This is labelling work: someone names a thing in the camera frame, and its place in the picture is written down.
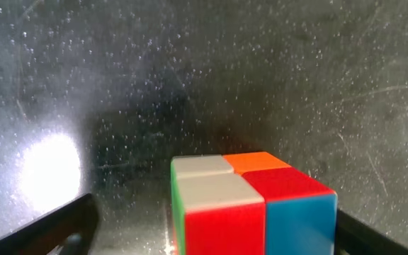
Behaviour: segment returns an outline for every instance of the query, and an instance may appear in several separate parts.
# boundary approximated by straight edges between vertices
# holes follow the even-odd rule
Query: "black object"
[[[0,238],[0,254],[48,254],[58,245],[61,255],[88,254],[97,226],[96,201],[86,194]]]
[[[335,255],[339,254],[408,255],[408,248],[338,209],[336,214]]]

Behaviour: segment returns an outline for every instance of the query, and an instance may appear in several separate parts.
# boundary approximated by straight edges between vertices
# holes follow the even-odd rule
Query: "blue square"
[[[266,255],[333,255],[336,194],[267,203]]]

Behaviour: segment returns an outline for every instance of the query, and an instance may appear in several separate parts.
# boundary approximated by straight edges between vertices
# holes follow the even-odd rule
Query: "scratched surface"
[[[408,246],[408,1],[0,1],[0,236],[92,192],[167,254],[170,158],[257,149]]]

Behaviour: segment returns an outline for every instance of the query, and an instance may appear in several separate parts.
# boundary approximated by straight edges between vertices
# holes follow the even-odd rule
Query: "green side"
[[[178,247],[178,255],[185,255],[185,208],[181,196],[179,194],[179,187],[176,181],[176,171],[171,163],[171,200],[173,207],[173,222],[176,229],[176,241]]]

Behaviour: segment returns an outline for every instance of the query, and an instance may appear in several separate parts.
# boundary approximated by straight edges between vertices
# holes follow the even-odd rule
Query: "2x2 rubik's cube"
[[[331,255],[336,193],[267,152],[171,162],[176,253]]]

